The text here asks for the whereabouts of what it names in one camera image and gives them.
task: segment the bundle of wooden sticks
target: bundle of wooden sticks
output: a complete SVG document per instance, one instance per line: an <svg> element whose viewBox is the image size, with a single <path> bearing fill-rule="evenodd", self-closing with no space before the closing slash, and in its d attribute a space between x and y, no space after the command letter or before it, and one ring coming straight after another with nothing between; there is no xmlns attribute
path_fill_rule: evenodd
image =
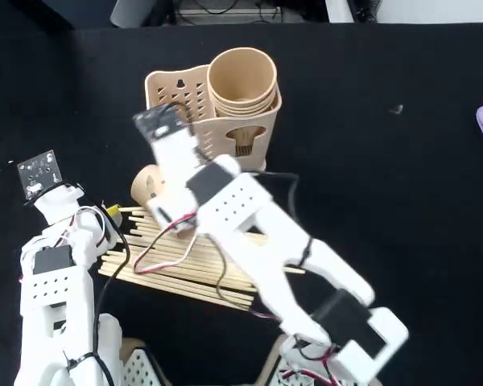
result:
<svg viewBox="0 0 483 386"><path fill-rule="evenodd" d="M134 227L129 235L125 234L131 251L130 261L118 274L118 279L239 310L250 307L257 290L250 279L231 261L227 261L226 275L221 281L222 295L241 307L236 307L218 297L215 287L222 273L223 262L216 247L205 237L197 238L188 259L181 264L143 275L134 273L132 270L134 260L152 242L160 227L150 213L142 207L123 207L120 211L127 212L128 219ZM266 243L264 235L247 233L247 237L257 244ZM144 263L140 268L143 264L153 265L180 259L190 240L191 236L182 237L168 233L158 240L154 248L144 257ZM102 266L98 272L111 276L118 265L125 260L125 256L125 249L121 252L108 251L102 256ZM283 269L289 273L304 273L302 269L297 268L284 267Z"/></svg>

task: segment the black wire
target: black wire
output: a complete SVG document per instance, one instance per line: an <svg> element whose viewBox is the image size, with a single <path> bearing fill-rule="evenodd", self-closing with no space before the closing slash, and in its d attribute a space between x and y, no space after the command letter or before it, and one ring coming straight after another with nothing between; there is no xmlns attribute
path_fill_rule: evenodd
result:
<svg viewBox="0 0 483 386"><path fill-rule="evenodd" d="M93 347L93 354L98 355L98 325L99 325L98 318L100 316L102 304L104 303L105 294L107 293L107 290L109 289L109 286L111 285L111 282L114 279L116 279L116 277L122 271L122 269L129 263L130 247L129 247L129 243L127 243L127 239L124 236L122 230L116 225L116 223L111 218L111 216L106 211L106 209L104 207L102 207L101 205L99 205L95 200L91 199L89 197L89 195L87 195L87 193L85 193L85 196L88 198L89 201L91 201L91 203L93 205L95 205L98 208L99 211L101 211L104 214L104 216L107 218L107 220L111 223L111 226L113 227L114 231L122 239L123 246L126 249L125 260L116 268L116 270L113 272L113 274L105 282L104 286L102 287L102 291L100 292L100 295L98 296L98 301L97 301L97 304L95 306L95 315L94 315L94 319L93 319L93 345L92 345L92 347Z"/></svg>
<svg viewBox="0 0 483 386"><path fill-rule="evenodd" d="M70 372L71 370L76 368L79 364L87 360L87 358L94 358L97 361L98 366L104 373L105 379L107 380L107 384L109 386L114 386L113 376L111 375L111 372L107 368L107 365L105 364L104 360L98 354L95 355L92 352L87 352L86 354L84 354L78 359L70 359L68 361L68 366L66 367L66 369L68 370L68 372Z"/></svg>
<svg viewBox="0 0 483 386"><path fill-rule="evenodd" d="M288 190L288 211L290 217L300 225L299 218L297 217L297 211L295 210L295 191L299 185L299 175L296 173L282 173L277 171L262 171L258 169L244 169L246 173L252 173L255 175L261 175L265 177L277 178L277 179L291 179L290 189Z"/></svg>
<svg viewBox="0 0 483 386"><path fill-rule="evenodd" d="M233 306L236 306L237 308L241 309L241 310L246 310L248 311L250 314L254 315L254 316L257 316L259 318L265 318L265 319L274 319L276 321L278 321L279 319L273 315L273 314L263 314L261 312L257 312L255 310L253 310L252 308L250 307L246 307L244 305L241 305L239 303L236 303L236 302L233 302L231 300L229 300L228 298L226 298L224 296L224 294L221 292L221 287L220 287L220 283L221 281L224 279L225 277L225 274L227 273L227 260L225 259L225 256L224 256L224 253L221 251L220 248L218 248L218 245L217 243L214 241L214 240L211 240L211 242L215 245L215 247L217 248L217 251L218 251L218 254L220 255L221 259L222 259L222 264L223 264L223 268L222 268L222 273L220 275L220 277L218 278L217 280L217 283L215 284L215 290L217 291L217 295L220 299L222 299L223 301L225 302L228 302L229 304L232 304Z"/></svg>
<svg viewBox="0 0 483 386"><path fill-rule="evenodd" d="M185 18L183 16L183 13L180 11L180 5L181 5L182 2L183 2L183 0L177 0L175 2L175 11L180 16L180 18L183 19L186 23L191 24L192 26L196 26L196 23L191 22L190 20L188 20L187 18Z"/></svg>
<svg viewBox="0 0 483 386"><path fill-rule="evenodd" d="M208 14L224 14L226 12L229 12L230 10L232 10L238 4L239 1L240 0L234 0L233 3L230 6L228 6L224 10L221 10L220 12L212 12L208 8L206 8L205 6L200 4L198 0L193 0L193 2L195 4L197 4L202 10L206 11Z"/></svg>
<svg viewBox="0 0 483 386"><path fill-rule="evenodd" d="M304 354L304 351L303 351L302 347L300 346L300 342L302 342L302 339L299 339L297 337L297 335L293 335L293 337L295 338L295 345L297 346L297 350L299 350L300 356L302 356L306 360L311 360L313 362L325 359L325 357L326 357L325 354L323 354L322 356L318 356L318 357L307 356L306 354Z"/></svg>
<svg viewBox="0 0 483 386"><path fill-rule="evenodd" d="M322 364L324 365L325 372L328 373L329 380L331 381L331 386L339 386L340 383L337 380L335 380L335 377L332 376L332 373L331 373L331 371L328 368L328 361L327 360L323 360L322 361Z"/></svg>

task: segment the wooden stick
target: wooden stick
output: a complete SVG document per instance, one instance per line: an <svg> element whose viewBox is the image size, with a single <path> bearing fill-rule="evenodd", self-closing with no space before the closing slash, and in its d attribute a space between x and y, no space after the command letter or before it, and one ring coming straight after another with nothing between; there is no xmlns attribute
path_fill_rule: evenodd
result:
<svg viewBox="0 0 483 386"><path fill-rule="evenodd" d="M155 234L159 233L161 230L161 227L157 225L156 222L153 220L145 219L142 217L129 217L129 219L141 219L141 220L133 220L136 223L136 226L139 227L144 227L144 228L150 228L152 232L155 232ZM259 244L266 244L266 241L268 240L268 237L265 235L260 235L259 233L252 233L252 232L247 232L246 235L251 239L254 240L254 242L257 242Z"/></svg>
<svg viewBox="0 0 483 386"><path fill-rule="evenodd" d="M147 234L146 232L139 231L137 229L131 229L131 232L135 234ZM128 240L129 244L132 243L134 245L132 249L134 250L138 249L140 251L142 251L144 248L139 248L136 246L139 241L142 241L142 242L145 241L143 243L143 246L146 247L153 240L152 237L148 237L148 236L142 236L141 239L136 236L131 236L131 237L133 238L130 238L130 235L126 235L126 239ZM177 258L179 258L182 256L187 246L188 246L188 242L186 240L178 239L173 236L170 236L170 237L164 236L158 240L158 244L155 246L155 248L151 250L151 252L154 251L159 255L173 254L177 256ZM217 251L216 247L213 247L213 245L211 248L206 248L204 246L197 245L196 243L196 245L193 246L192 251L190 252L190 259L193 261L207 262L210 265L222 264L220 260L220 253ZM231 270L231 272L238 273L246 277L246 275L234 263L232 263L231 261L228 261L228 269L230 266L235 267ZM297 273L297 274L304 274L305 272L303 269L293 268L293 267L283 267L283 270L284 272Z"/></svg>
<svg viewBox="0 0 483 386"><path fill-rule="evenodd" d="M108 254L112 255L112 256L118 256L118 257L124 257L124 258L125 258L125 255L126 255L125 250L124 250L124 252L109 251ZM135 260L135 257L131 257L130 262L133 264L134 260ZM145 264L140 266L140 269L143 266L146 266L147 262L149 262L149 263L164 263L164 262L172 261L172 260L174 261L176 259L175 258L172 259L172 257L168 258L166 256L163 256L163 255L157 254L157 253L147 253L145 255L145 257L143 258L143 261L145 262ZM219 277L222 273L222 269L220 267L212 267L212 266L208 266L205 263L193 262L193 261L191 261L191 259L190 259L190 261L188 261L188 260L183 261L182 263L176 265L175 267L180 267L180 268L184 268L184 269L192 269L192 270L195 270L195 271L201 271L201 272L204 272L206 274L212 273L213 276L215 276L215 277ZM233 280L250 282L250 279L246 275L241 275L241 274L229 273L229 274L225 275L225 278L231 278Z"/></svg>
<svg viewBox="0 0 483 386"><path fill-rule="evenodd" d="M143 251L145 248L143 247L138 247L136 245L129 245L131 252L135 252L135 255L137 255ZM183 255L182 253L177 254L177 253L172 253L168 251L163 251L161 249L150 249L147 255L154 256L154 257L167 257L168 260L177 260L181 258ZM187 262L192 262L193 264L197 265L202 265L206 267L213 267L217 269L223 269L224 265L222 263L222 260L220 257L201 257L197 256L193 251L190 253L189 258L187 259ZM242 276L244 279L247 279L247 276L245 273L237 267L232 261L227 261L227 272L229 274L237 275L237 276Z"/></svg>
<svg viewBox="0 0 483 386"><path fill-rule="evenodd" d="M144 207L120 207L119 211L144 211Z"/></svg>
<svg viewBox="0 0 483 386"><path fill-rule="evenodd" d="M156 253L158 255L168 255L170 257L174 256L181 258L183 256L184 250L188 247L187 242L179 242L175 240L164 240L163 238L158 240L158 244L150 250L151 253ZM138 247L134 245L133 250L142 251L145 248ZM216 248L205 248L194 245L190 251L190 257L192 261L201 261L207 266L219 265L222 266L220 259L220 253ZM237 274L245 276L245 274L232 262L228 262L228 266L232 266L233 270Z"/></svg>
<svg viewBox="0 0 483 386"><path fill-rule="evenodd" d="M132 211L132 216L147 217L149 220L152 220L154 221L154 223L156 223L154 220L154 217L152 217L152 214L149 213L148 211Z"/></svg>
<svg viewBox="0 0 483 386"><path fill-rule="evenodd" d="M145 224L155 224L153 220L146 219L145 217L127 217L129 220L134 221L135 223L145 223Z"/></svg>
<svg viewBox="0 0 483 386"><path fill-rule="evenodd" d="M114 272L114 270L118 266L115 264L110 264L110 263L102 263L101 269L108 271L108 272ZM145 277L147 281L153 282L155 284L161 284L161 285L166 285L171 288L176 288L178 290L190 290L191 292L195 294L203 294L205 296L210 296L213 298L218 298L217 291L213 287L209 285L203 285L203 284L197 284L193 283L191 281L185 281L181 279L176 279L174 277L164 277L164 276L159 276L159 275L137 275L136 273L133 273L129 269L124 268L122 270L122 273L129 277ZM226 298L229 300L243 304L245 306L250 306L252 304L252 301L254 298L250 295L245 295L245 294L240 294L238 292L233 292L233 291L222 291L222 294L225 295Z"/></svg>
<svg viewBox="0 0 483 386"><path fill-rule="evenodd" d="M106 276L112 275L111 272L105 271L103 269L99 269L98 272L101 273L102 275L106 275ZM204 296L204 295L194 294L193 292L183 291L183 290L180 290L180 289L172 289L170 287L166 287L165 285L157 285L157 284L151 283L149 281L143 280L142 278L137 278L137 277L131 278L131 277L126 276L124 273L118 274L118 279L123 280L123 281L130 281L134 284L144 285L146 287L151 287L151 288L156 289L156 290L162 290L162 291L168 292L170 294L177 294L177 295L181 295L181 296L186 296L188 298L199 299L199 300L202 300L202 301L205 301L205 302L218 304L220 306L226 306L226 307L229 307L229 308L234 308L236 310L245 310L245 309L236 307L235 305L230 304L230 303L228 303L224 300L210 298L210 297L207 297L207 296Z"/></svg>
<svg viewBox="0 0 483 386"><path fill-rule="evenodd" d="M111 256L111 255L103 255L103 261L110 261L115 263L117 266L124 261L124 258ZM210 275L202 275L197 273L194 270L190 269L179 269L179 267L168 267L166 269L162 269L157 273L158 275L170 276L170 277L178 277L185 280L191 281L198 281L207 284L215 285L218 281L218 277L213 277ZM230 288L232 290L240 290L245 292L258 292L249 282L243 281L234 281L231 279L222 280L221 283L222 287Z"/></svg>
<svg viewBox="0 0 483 386"><path fill-rule="evenodd" d="M159 231L154 231L153 229L146 228L146 227L138 227L138 229L131 229L130 233L132 235L136 236L147 236L150 237L151 239L154 239L158 234ZM186 238L179 238L175 237L171 233L167 233L163 237L161 237L160 240L171 240L173 242L179 243L181 245L186 245L188 246L189 241L191 240L191 237L186 237ZM253 241L254 243L258 245L264 245L266 244L266 240L258 240L253 237L249 236L249 240ZM207 249L217 249L217 247L214 245L214 243L208 239L207 237L203 236L198 236L195 245L197 247L206 247Z"/></svg>

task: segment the paper cup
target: paper cup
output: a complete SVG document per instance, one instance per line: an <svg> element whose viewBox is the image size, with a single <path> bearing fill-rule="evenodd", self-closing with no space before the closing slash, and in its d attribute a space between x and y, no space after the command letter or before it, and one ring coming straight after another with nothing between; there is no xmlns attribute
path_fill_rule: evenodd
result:
<svg viewBox="0 0 483 386"><path fill-rule="evenodd" d="M272 59L255 48L222 52L209 65L208 89L213 99L233 108L250 108L263 102L277 84Z"/></svg>
<svg viewBox="0 0 483 386"><path fill-rule="evenodd" d="M140 206L146 207L149 199L163 193L165 181L157 165L148 165L139 171L130 186L130 196Z"/></svg>
<svg viewBox="0 0 483 386"><path fill-rule="evenodd" d="M274 90L270 92L267 98L265 98L263 101L251 107L234 108L234 107L222 104L221 102L214 99L214 96L212 96L212 101L215 107L221 109L226 113L232 113L235 116L239 115L244 117L252 117L267 111L275 99L275 94L276 94L276 88L274 88Z"/></svg>

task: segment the circuit board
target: circuit board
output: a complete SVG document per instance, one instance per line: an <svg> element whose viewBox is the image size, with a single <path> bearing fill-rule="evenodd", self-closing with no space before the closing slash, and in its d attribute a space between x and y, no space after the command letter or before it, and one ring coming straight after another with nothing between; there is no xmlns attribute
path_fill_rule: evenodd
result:
<svg viewBox="0 0 483 386"><path fill-rule="evenodd" d="M47 189L63 180L54 150L36 155L19 163L17 167L26 199L30 199L38 191Z"/></svg>

